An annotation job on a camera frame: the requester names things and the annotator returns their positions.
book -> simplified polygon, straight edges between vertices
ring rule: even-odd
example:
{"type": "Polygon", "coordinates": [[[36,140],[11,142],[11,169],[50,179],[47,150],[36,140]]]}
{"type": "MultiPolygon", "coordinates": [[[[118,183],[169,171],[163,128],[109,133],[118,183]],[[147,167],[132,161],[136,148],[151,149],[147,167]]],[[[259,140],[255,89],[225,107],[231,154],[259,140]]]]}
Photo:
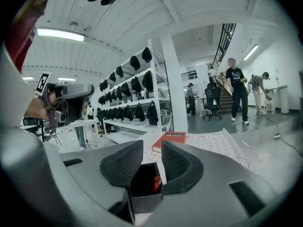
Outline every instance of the book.
{"type": "Polygon", "coordinates": [[[186,132],[165,132],[160,139],[152,146],[152,150],[161,153],[162,141],[169,140],[184,144],[186,132]]]}

black box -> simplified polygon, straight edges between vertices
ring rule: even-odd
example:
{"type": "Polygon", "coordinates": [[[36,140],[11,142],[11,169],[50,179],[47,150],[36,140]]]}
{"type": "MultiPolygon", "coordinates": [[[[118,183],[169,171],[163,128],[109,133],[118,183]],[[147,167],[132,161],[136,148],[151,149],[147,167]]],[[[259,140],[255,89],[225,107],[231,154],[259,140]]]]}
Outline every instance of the black box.
{"type": "Polygon", "coordinates": [[[153,192],[154,178],[160,176],[157,163],[143,164],[139,167],[131,182],[132,206],[135,214],[154,212],[162,201],[161,181],[160,188],[153,192]]]}

man in black t-shirt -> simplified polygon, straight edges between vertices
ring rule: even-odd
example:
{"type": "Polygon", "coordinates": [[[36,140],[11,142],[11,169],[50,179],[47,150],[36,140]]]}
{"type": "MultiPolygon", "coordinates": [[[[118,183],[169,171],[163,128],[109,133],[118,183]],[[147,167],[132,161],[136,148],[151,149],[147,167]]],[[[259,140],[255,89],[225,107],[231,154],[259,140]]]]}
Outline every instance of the man in black t-shirt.
{"type": "Polygon", "coordinates": [[[247,125],[248,117],[248,94],[247,90],[244,86],[243,81],[245,81],[245,77],[241,69],[236,67],[236,61],[234,58],[228,59],[228,64],[230,68],[226,71],[226,78],[228,80],[228,84],[231,88],[233,104],[232,104],[232,121],[236,121],[236,115],[238,108],[240,106],[240,100],[242,101],[242,123],[247,125]]]}

black pants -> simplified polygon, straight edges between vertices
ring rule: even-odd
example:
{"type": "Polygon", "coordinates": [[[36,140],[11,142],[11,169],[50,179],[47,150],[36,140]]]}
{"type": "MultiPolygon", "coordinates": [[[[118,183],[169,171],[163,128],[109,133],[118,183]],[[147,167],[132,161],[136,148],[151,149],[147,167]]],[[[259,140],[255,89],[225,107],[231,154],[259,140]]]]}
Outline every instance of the black pants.
{"type": "Polygon", "coordinates": [[[91,116],[91,115],[88,114],[88,115],[87,115],[87,118],[88,118],[88,119],[94,119],[94,116],[91,116]]]}
{"type": "Polygon", "coordinates": [[[242,101],[242,120],[247,121],[247,112],[248,112],[248,95],[246,88],[237,87],[234,88],[234,92],[232,94],[233,104],[232,104],[232,117],[235,118],[237,116],[237,111],[240,106],[240,100],[242,101]]]}
{"type": "Polygon", "coordinates": [[[196,113],[196,105],[194,96],[188,96],[189,107],[187,108],[187,113],[195,114],[196,113]]]}

ceiling light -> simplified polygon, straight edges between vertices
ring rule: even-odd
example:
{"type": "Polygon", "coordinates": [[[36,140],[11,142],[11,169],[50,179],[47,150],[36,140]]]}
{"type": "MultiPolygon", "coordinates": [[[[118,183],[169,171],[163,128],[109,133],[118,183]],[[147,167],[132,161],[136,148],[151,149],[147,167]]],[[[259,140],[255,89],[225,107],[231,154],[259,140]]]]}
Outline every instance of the ceiling light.
{"type": "Polygon", "coordinates": [[[59,37],[81,42],[84,40],[84,35],[58,29],[39,28],[37,33],[39,36],[59,37]]]}
{"type": "Polygon", "coordinates": [[[58,78],[60,81],[75,81],[75,78],[58,78]]]}
{"type": "Polygon", "coordinates": [[[247,56],[245,56],[245,58],[243,59],[244,61],[246,61],[254,52],[255,50],[258,48],[259,46],[257,44],[254,45],[254,47],[251,49],[251,51],[248,53],[247,56]]]}

